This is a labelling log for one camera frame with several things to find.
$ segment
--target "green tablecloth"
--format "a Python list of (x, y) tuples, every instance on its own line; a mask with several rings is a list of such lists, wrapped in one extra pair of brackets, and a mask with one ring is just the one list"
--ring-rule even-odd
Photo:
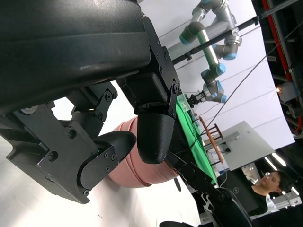
[(216, 182), (216, 177), (213, 172), (212, 166), (209, 162), (207, 154), (204, 152), (203, 149), (202, 139), (200, 139), (199, 136), (201, 132), (199, 130), (198, 125), (192, 123), (191, 117), (182, 108), (182, 105), (179, 100), (177, 100), (176, 110), (181, 127), (186, 136), (189, 146), (195, 143), (194, 146), (191, 148), (191, 152), (194, 156), (197, 166), (213, 179), (213, 183)]

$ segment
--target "ur robot arm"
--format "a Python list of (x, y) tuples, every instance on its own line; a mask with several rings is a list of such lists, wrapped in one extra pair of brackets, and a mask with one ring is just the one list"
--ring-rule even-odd
[[(228, 29), (235, 28), (235, 18), (229, 9), (227, 0), (201, 0), (193, 10), (193, 18), (190, 24), (180, 35), (180, 40), (184, 45), (191, 45), (196, 39), (198, 39), (199, 44), (204, 44), (209, 41), (207, 28), (203, 26), (202, 20), (210, 10), (217, 15), (217, 18), (208, 30), (214, 30), (219, 23), (227, 23)], [(216, 80), (217, 77), (226, 71), (225, 66), (219, 63), (219, 59), (234, 60), (241, 42), (242, 38), (235, 32), (225, 39), (224, 45), (209, 46), (203, 50), (209, 69), (201, 73), (201, 77), (205, 82), (203, 91), (187, 98), (191, 107), (205, 101), (226, 102), (227, 96), (224, 95), (223, 87), (221, 83)]]

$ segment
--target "white backdrop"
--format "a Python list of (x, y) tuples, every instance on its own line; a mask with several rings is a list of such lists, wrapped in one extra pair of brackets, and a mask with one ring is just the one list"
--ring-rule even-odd
[[(192, 10), (198, 3), (199, 0), (144, 0), (141, 7), (151, 18), (161, 44), (169, 48), (179, 42), (178, 37), (189, 23)], [(256, 15), (250, 0), (230, 0), (229, 5), (238, 25)], [(203, 24), (210, 25), (214, 18), (215, 15), (209, 12)], [(218, 78), (227, 96), (230, 96), (250, 70), (266, 55), (259, 26), (250, 26), (240, 31), (239, 35), (242, 36), (243, 42), (237, 59), (220, 61), (227, 68), (226, 73)], [(195, 93), (202, 90), (204, 82), (200, 73), (208, 68), (203, 52), (194, 55), (191, 61), (177, 64), (175, 68), (182, 91)], [(194, 111), (198, 115), (202, 114), (206, 124), (209, 124), (221, 107), (222, 104), (206, 102), (196, 105)], [(273, 149), (294, 142), (280, 106), (267, 60), (264, 60), (242, 83), (213, 123), (223, 131), (242, 121), (246, 121), (254, 128)]]

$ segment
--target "pink bowl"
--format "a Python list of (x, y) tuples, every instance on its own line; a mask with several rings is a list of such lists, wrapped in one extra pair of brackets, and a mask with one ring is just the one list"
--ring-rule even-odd
[[(137, 135), (137, 117), (120, 124), (115, 131), (130, 131)], [(144, 163), (138, 152), (137, 143), (129, 155), (109, 174), (118, 185), (127, 188), (149, 187), (155, 183), (169, 181), (178, 174), (165, 162), (158, 165)]]

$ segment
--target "man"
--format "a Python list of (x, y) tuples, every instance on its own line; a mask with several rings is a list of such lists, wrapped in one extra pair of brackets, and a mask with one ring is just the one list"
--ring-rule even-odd
[(256, 201), (258, 201), (259, 207), (248, 215), (260, 215), (267, 212), (266, 195), (271, 192), (281, 193), (282, 191), (289, 191), (291, 188), (292, 180), (289, 175), (283, 171), (272, 172), (269, 175), (264, 176), (259, 184), (252, 185), (251, 189), (255, 193)]

